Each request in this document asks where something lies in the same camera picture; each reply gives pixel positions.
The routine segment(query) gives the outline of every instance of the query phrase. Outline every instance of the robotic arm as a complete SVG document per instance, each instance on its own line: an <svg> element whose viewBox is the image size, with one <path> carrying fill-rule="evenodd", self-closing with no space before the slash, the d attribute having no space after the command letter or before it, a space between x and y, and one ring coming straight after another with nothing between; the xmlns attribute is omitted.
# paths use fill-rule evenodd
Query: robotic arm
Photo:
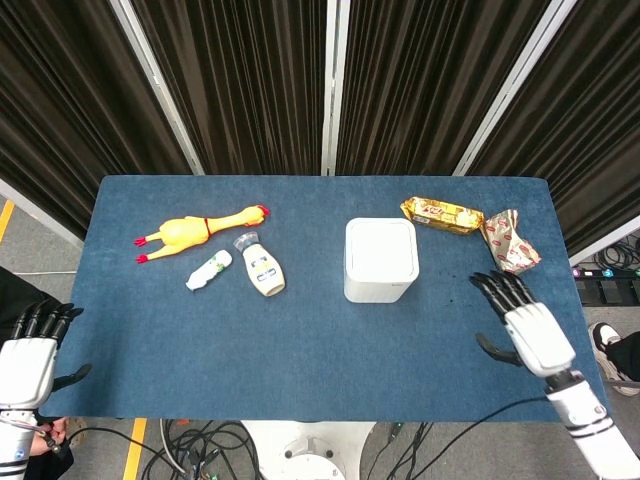
<svg viewBox="0 0 640 480"><path fill-rule="evenodd" d="M597 475L640 478L640 460L582 374L571 370L575 352L549 309L512 273L475 273L470 280L489 300L516 351L499 350L481 333L476 335L480 347L493 359L524 365L545 380L547 398Z"/></svg>
<svg viewBox="0 0 640 480"><path fill-rule="evenodd" d="M91 370L83 365L75 374L54 380L56 351L83 310L69 303L46 315L48 302L23 312L0 350L0 477L7 480L24 478L35 434L42 435L55 453L60 450L37 426L35 411L51 392L82 380Z"/></svg>

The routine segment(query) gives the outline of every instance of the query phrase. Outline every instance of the curtain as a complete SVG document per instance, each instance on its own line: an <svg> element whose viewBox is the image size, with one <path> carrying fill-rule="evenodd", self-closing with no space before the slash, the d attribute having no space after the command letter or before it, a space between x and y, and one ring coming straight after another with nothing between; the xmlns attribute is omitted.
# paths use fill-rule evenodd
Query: curtain
<svg viewBox="0 0 640 480"><path fill-rule="evenodd" d="M0 177L73 233L105 175L191 173L107 2L3 2L0 42Z"/></svg>
<svg viewBox="0 0 640 480"><path fill-rule="evenodd" d="M320 172L325 0L133 3L207 173Z"/></svg>
<svg viewBox="0 0 640 480"><path fill-rule="evenodd" d="M547 4L354 0L336 173L451 174Z"/></svg>
<svg viewBox="0 0 640 480"><path fill-rule="evenodd" d="M546 178L570 254L640 215L640 2L580 2L470 174Z"/></svg>

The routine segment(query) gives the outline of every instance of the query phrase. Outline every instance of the bottle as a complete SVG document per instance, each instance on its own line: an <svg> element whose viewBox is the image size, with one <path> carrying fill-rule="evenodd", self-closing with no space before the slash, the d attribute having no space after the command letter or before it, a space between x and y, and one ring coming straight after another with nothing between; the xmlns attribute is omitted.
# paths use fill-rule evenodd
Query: bottle
<svg viewBox="0 0 640 480"><path fill-rule="evenodd" d="M231 261L231 254L226 250L220 250L189 276L187 288L193 292L204 287L209 280L231 265Z"/></svg>
<svg viewBox="0 0 640 480"><path fill-rule="evenodd" d="M270 297L284 289L284 275L276 259L259 242L256 232L248 232L238 237L233 245L242 252L253 286L265 297Z"/></svg>

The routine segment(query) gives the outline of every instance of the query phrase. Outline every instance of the blue table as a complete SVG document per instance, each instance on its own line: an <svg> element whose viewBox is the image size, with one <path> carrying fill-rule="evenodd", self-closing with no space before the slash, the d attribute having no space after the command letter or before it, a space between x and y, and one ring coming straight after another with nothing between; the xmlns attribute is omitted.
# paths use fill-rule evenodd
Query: blue table
<svg viewBox="0 0 640 480"><path fill-rule="evenodd" d="M542 394L524 369L491 360L485 332L510 341L467 280L495 268L479 232L416 226L420 276L400 301L348 302L345 226L354 217L401 217L428 196L493 215L517 208L519 233L542 256L523 278L556 315L596 394L605 400L547 184L530 178L114 176L100 188L73 301L85 313L60 350L57 374L91 362L81 383L54 394L47 415L212 419L472 421ZM218 217L262 203L256 230L287 288L262 297L233 240L216 234L177 256L135 263L133 239L169 218ZM194 293L184 282L225 248L234 263ZM530 404L496 420L555 421Z"/></svg>

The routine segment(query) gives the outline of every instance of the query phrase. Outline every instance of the snack package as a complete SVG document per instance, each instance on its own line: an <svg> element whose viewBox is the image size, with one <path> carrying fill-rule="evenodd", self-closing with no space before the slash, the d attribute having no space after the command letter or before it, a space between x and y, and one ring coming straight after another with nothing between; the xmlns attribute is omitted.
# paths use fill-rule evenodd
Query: snack package
<svg viewBox="0 0 640 480"><path fill-rule="evenodd" d="M482 226L479 210L431 198L411 197L400 205L409 220L450 232L469 234Z"/></svg>
<svg viewBox="0 0 640 480"><path fill-rule="evenodd" d="M518 211L509 209L488 219L482 228L496 265L505 272L521 273L541 260L531 244L518 236L517 227Z"/></svg>

